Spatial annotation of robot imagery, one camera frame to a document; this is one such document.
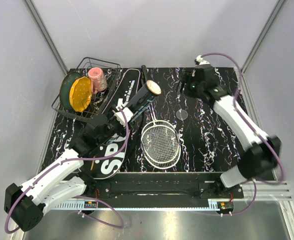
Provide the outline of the clear plastic tube lid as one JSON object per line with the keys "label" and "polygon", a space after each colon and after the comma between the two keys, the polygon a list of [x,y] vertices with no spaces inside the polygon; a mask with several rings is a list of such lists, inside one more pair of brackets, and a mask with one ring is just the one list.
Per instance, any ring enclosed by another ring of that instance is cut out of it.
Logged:
{"label": "clear plastic tube lid", "polygon": [[185,111],[184,109],[179,109],[177,112],[176,112],[176,117],[181,120],[181,121],[184,121],[188,118],[188,113],[187,111]]}

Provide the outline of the black shuttlecock tube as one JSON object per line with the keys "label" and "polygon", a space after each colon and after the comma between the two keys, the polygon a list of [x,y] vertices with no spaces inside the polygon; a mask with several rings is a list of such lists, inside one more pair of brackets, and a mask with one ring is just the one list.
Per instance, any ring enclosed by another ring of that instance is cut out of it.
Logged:
{"label": "black shuttlecock tube", "polygon": [[140,116],[161,93],[161,87],[155,81],[147,80],[125,106],[132,112],[130,121]]}

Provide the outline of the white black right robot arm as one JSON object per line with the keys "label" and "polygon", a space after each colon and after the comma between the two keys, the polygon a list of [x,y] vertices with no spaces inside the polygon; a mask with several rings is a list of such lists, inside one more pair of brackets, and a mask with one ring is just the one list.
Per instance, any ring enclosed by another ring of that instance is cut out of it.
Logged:
{"label": "white black right robot arm", "polygon": [[226,198],[232,188],[270,171],[279,164],[281,140],[260,129],[239,106],[236,97],[220,83],[209,63],[183,74],[177,88],[186,97],[200,99],[218,114],[238,138],[243,155],[237,165],[222,173],[214,185],[215,195]]}

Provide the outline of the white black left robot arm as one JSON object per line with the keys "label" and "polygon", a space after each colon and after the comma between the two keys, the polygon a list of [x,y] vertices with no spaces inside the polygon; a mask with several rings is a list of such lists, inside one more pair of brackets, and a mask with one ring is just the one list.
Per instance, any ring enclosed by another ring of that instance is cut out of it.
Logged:
{"label": "white black left robot arm", "polygon": [[27,232],[59,204],[96,194],[96,181],[113,177],[121,168],[131,125],[145,110],[142,103],[131,100],[111,114],[96,115],[52,164],[21,185],[9,185],[5,232]]}

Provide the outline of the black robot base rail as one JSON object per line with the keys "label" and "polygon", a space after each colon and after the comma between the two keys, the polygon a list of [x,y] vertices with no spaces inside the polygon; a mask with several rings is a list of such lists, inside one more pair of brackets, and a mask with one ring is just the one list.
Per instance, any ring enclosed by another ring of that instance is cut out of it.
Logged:
{"label": "black robot base rail", "polygon": [[219,176],[218,172],[121,172],[109,179],[87,179],[84,195],[124,210],[200,209],[209,207],[210,200],[243,199],[239,185],[216,192]]}

